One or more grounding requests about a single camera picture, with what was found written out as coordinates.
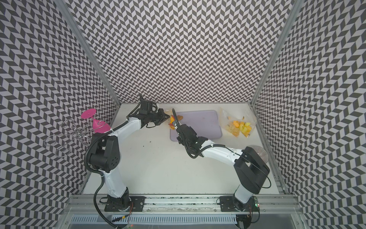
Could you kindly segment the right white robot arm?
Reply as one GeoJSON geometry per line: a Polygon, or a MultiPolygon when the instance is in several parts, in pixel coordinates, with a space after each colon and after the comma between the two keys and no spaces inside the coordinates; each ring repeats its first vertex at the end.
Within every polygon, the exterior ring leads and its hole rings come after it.
{"type": "Polygon", "coordinates": [[[240,185],[233,195],[233,205],[238,211],[252,209],[253,195],[259,194],[270,169],[252,147],[233,149],[198,136],[188,125],[174,121],[178,143],[183,145],[190,158],[207,157],[232,166],[240,185]]]}

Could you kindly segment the red metal tongs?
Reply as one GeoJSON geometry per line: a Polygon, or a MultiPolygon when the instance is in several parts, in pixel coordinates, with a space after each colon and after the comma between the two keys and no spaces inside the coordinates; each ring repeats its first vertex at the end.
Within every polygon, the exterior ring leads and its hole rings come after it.
{"type": "Polygon", "coordinates": [[[170,121],[169,121],[169,127],[172,129],[172,130],[175,130],[175,118],[173,115],[170,116],[170,121]]]}

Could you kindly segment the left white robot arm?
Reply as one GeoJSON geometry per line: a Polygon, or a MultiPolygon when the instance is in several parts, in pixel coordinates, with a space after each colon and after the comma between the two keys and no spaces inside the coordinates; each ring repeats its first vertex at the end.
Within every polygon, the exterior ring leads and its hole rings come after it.
{"type": "Polygon", "coordinates": [[[157,103],[141,99],[127,115],[126,121],[105,133],[93,135],[84,158],[84,164],[91,173],[99,174],[102,186],[106,186],[106,211],[128,211],[132,209],[129,190],[123,183],[117,168],[121,162],[120,143],[149,123],[159,126],[170,116],[157,103]]]}

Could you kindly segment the duck print resealable bag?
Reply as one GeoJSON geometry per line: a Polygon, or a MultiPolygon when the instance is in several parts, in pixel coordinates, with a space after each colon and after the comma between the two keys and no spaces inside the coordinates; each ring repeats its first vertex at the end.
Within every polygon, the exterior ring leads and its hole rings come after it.
{"type": "Polygon", "coordinates": [[[251,135],[253,128],[253,125],[248,122],[248,119],[245,116],[243,116],[242,120],[239,122],[240,132],[248,138],[251,135]]]}

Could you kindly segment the lavender plastic tray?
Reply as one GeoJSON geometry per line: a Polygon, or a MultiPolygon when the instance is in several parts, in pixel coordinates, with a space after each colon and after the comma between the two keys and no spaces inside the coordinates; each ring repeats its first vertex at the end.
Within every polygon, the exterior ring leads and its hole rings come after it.
{"type": "Polygon", "coordinates": [[[191,127],[197,133],[197,136],[215,140],[223,135],[218,114],[215,110],[177,112],[176,114],[183,117],[179,121],[180,124],[191,127]]]}

